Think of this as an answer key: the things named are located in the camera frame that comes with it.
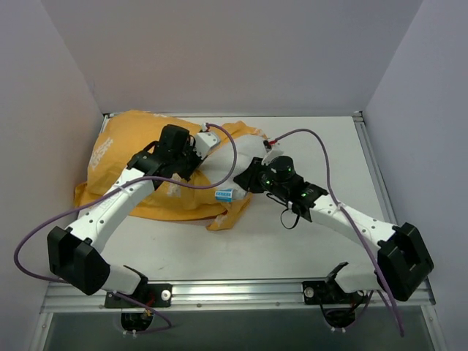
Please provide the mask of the white pillow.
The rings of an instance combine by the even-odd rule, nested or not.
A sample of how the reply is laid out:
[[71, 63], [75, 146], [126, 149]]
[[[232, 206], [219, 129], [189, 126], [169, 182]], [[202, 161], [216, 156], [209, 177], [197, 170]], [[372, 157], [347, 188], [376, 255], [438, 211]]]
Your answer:
[[[230, 177], [215, 188], [215, 200], [221, 203], [232, 203], [243, 200], [248, 192], [234, 182], [234, 178], [245, 171], [254, 157], [263, 158], [267, 151], [263, 145], [263, 137], [258, 135], [242, 135], [235, 139], [237, 159]], [[201, 173], [212, 183], [221, 181], [233, 165], [233, 149], [230, 142], [210, 154], [200, 166]]]

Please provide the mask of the orange Mickey Mouse pillowcase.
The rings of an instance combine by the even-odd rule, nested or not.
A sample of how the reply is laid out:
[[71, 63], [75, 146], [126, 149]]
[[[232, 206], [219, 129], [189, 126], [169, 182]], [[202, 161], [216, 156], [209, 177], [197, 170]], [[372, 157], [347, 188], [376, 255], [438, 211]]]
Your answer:
[[[150, 142], [158, 140], [162, 128], [173, 124], [188, 129], [191, 135], [200, 131], [200, 123], [180, 118], [157, 118], [152, 116], [117, 116], [111, 118], [99, 134], [88, 162], [87, 180], [75, 188], [75, 206], [85, 205], [106, 193], [120, 176], [127, 162]], [[144, 219], [170, 222], [192, 222], [208, 220], [207, 230], [229, 230], [246, 212], [252, 195], [232, 203], [215, 200], [215, 188], [223, 184], [232, 174], [237, 150], [235, 139], [242, 135], [258, 135], [267, 139], [261, 129], [246, 125], [242, 121], [223, 124], [223, 130], [216, 130], [221, 144], [231, 143], [233, 165], [229, 173], [212, 184], [199, 170], [191, 177], [192, 188], [163, 183], [152, 195], [144, 199], [131, 215]]]

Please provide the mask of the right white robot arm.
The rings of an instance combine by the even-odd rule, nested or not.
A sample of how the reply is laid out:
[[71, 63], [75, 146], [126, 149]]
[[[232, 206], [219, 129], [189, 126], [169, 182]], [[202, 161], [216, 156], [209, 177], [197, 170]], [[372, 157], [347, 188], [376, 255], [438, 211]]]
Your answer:
[[382, 222], [334, 200], [331, 192], [298, 175], [289, 156], [278, 156], [269, 163], [255, 157], [234, 182], [248, 192], [276, 197], [296, 216], [327, 227], [366, 250], [370, 267], [340, 263], [328, 274], [325, 293], [332, 301], [343, 301], [361, 290], [384, 290], [397, 301], [407, 301], [434, 269], [416, 226]]

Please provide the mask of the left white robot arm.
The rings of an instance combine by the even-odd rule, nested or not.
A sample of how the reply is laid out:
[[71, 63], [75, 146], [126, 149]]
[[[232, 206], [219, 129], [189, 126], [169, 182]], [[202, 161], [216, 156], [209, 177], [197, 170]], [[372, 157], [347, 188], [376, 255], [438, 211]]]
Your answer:
[[154, 193], [165, 178], [189, 179], [209, 148], [202, 135], [169, 124], [158, 140], [129, 160], [107, 199], [94, 205], [67, 228], [54, 227], [47, 236], [50, 271], [82, 293], [117, 291], [130, 306], [148, 296], [143, 275], [135, 269], [108, 263], [102, 251], [111, 235], [133, 209]]

